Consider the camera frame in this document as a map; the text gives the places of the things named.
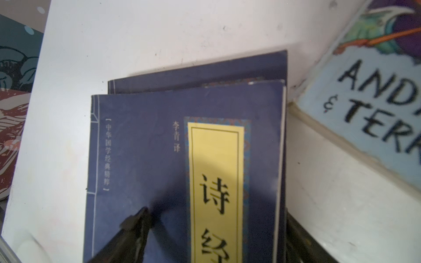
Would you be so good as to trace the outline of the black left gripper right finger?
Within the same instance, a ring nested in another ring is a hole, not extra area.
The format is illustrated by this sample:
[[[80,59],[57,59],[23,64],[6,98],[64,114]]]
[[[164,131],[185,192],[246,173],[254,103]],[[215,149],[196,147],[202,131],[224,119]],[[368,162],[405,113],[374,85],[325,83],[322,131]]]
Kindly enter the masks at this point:
[[[338,263],[301,224],[287,212],[287,263]]]

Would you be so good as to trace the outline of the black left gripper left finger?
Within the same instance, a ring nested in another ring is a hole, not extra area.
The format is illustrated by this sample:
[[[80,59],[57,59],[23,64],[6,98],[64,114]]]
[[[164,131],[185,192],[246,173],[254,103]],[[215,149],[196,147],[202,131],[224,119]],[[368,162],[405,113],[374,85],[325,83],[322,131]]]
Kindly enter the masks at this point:
[[[147,207],[143,207],[123,221],[120,231],[90,262],[142,263],[150,229],[151,214]]]

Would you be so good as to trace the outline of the blue book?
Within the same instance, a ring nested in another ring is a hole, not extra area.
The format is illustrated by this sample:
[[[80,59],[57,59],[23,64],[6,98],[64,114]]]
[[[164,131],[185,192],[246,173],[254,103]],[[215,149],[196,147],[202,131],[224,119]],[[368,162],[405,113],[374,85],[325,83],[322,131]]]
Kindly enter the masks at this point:
[[[142,263],[286,260],[282,80],[92,96],[83,261],[147,207]]]
[[[241,82],[287,80],[288,51],[278,51],[108,81],[109,94],[136,94]]]

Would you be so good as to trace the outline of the Treehouse colourful paperback book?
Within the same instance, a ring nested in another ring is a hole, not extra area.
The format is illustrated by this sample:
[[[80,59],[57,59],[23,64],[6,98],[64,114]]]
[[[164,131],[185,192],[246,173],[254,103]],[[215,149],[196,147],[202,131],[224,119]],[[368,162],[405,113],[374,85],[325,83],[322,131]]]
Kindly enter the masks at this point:
[[[367,1],[302,82],[293,112],[421,195],[421,3]]]

